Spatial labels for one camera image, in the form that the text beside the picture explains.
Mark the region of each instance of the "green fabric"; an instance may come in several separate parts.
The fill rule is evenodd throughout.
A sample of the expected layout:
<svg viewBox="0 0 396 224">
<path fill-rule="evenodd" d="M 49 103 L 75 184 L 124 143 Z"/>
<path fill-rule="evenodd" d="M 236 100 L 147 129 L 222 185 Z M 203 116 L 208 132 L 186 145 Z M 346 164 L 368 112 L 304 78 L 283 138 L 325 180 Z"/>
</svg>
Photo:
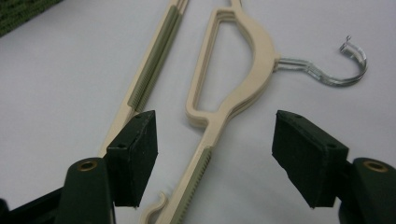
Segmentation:
<svg viewBox="0 0 396 224">
<path fill-rule="evenodd" d="M 62 0 L 0 0 L 0 37 Z"/>
</svg>

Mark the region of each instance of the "hanger hook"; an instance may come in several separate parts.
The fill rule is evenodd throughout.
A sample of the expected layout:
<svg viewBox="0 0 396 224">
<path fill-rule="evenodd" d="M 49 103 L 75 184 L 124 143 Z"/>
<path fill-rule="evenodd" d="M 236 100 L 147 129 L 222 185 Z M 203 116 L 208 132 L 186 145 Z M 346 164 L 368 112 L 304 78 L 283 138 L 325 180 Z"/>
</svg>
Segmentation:
<svg viewBox="0 0 396 224">
<path fill-rule="evenodd" d="M 312 62 L 297 58 L 280 58 L 277 69 L 304 71 L 317 81 L 335 87 L 345 87 L 357 83 L 367 70 L 367 58 L 363 49 L 349 42 L 350 36 L 346 37 L 346 42 L 340 47 L 340 52 L 353 59 L 359 65 L 360 72 L 351 78 L 332 77 L 316 67 Z"/>
</svg>

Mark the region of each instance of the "clothes hanger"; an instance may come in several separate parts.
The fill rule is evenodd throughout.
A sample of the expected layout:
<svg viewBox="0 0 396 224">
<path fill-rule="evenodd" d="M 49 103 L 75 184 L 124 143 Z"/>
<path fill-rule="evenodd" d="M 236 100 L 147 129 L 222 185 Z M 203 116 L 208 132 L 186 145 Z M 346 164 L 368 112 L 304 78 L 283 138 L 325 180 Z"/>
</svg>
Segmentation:
<svg viewBox="0 0 396 224">
<path fill-rule="evenodd" d="M 367 70 L 364 51 L 351 44 L 350 37 L 341 47 L 341 52 L 355 59 L 360 66 L 361 71 L 352 78 L 331 77 L 307 60 L 282 58 L 276 52 L 269 34 L 244 13 L 241 1 L 231 0 L 231 3 L 230 7 L 215 9 L 211 14 L 186 103 L 186 113 L 191 125 L 205 128 L 205 133 L 169 202 L 166 195 L 161 192 L 160 201 L 144 211 L 140 223 L 149 223 L 156 212 L 160 213 L 155 222 L 157 224 L 181 223 L 193 193 L 210 161 L 211 152 L 227 122 L 260 97 L 276 69 L 305 71 L 323 84 L 338 87 L 357 83 Z M 245 80 L 227 96 L 220 104 L 219 109 L 216 112 L 207 112 L 198 110 L 197 104 L 217 31 L 222 21 L 236 23 L 252 49 L 253 63 Z"/>
</svg>

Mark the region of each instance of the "green rubber strip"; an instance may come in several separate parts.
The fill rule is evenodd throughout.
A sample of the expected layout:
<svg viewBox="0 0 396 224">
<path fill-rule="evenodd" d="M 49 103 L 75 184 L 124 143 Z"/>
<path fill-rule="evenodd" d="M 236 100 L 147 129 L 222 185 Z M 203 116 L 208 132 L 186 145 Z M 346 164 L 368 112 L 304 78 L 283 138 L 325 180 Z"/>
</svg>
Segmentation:
<svg viewBox="0 0 396 224">
<path fill-rule="evenodd" d="M 176 30 L 175 27 L 177 21 L 179 21 L 179 17 L 181 17 L 181 15 L 177 7 L 170 7 L 165 21 L 163 22 L 163 27 L 158 34 L 158 38 L 152 47 L 151 53 L 148 56 L 142 73 L 140 74 L 140 77 L 137 80 L 134 90 L 128 101 L 128 106 L 134 108 L 136 111 L 138 111 L 138 107 L 140 110 L 142 110 L 145 103 L 147 102 L 147 99 L 149 98 L 150 91 L 152 90 L 155 80 L 157 79 L 156 77 L 161 71 L 164 58 L 169 51 L 171 45 L 169 42 L 173 40 L 171 36 L 172 33 L 175 33 L 174 30 Z"/>
<path fill-rule="evenodd" d="M 139 101 L 139 104 L 138 104 L 137 108 L 136 108 L 136 111 L 139 112 L 139 113 L 143 112 L 143 109 L 144 109 L 144 107 L 146 105 L 146 102 L 149 99 L 149 95 L 151 94 L 152 89 L 154 89 L 154 85 L 155 85 L 155 83 L 156 83 L 156 81 L 158 79 L 158 76 L 160 75 L 160 72 L 161 72 L 161 70 L 163 68 L 163 64 L 165 63 L 166 57 L 167 57 L 170 49 L 172 48 L 174 39 L 175 39 L 176 34 L 177 34 L 177 30 L 178 30 L 178 27 L 181 24 L 182 18 L 183 17 L 180 14 L 177 15 L 175 26 L 174 26 L 174 28 L 172 30 L 171 35 L 169 36 L 168 41 L 166 42 L 165 48 L 163 50 L 163 53 L 161 54 L 161 58 L 158 61 L 157 65 L 155 67 L 155 70 L 154 70 L 153 74 L 151 75 L 150 80 L 148 81 L 148 85 L 145 88 L 145 91 L 143 92 L 143 95 L 142 95 L 142 97 L 141 97 L 141 99 Z"/>
<path fill-rule="evenodd" d="M 184 195 L 181 199 L 180 205 L 178 206 L 174 216 L 172 217 L 171 224 L 181 224 L 183 221 L 183 217 L 186 214 L 187 208 L 190 205 L 192 200 L 192 196 L 194 195 L 195 190 L 198 187 L 198 184 L 204 175 L 207 165 L 210 162 L 210 158 L 212 156 L 212 148 L 207 147 L 202 152 L 201 158 L 198 160 L 197 166 L 195 167 L 194 173 L 192 173 L 191 180 L 184 191 Z"/>
</svg>

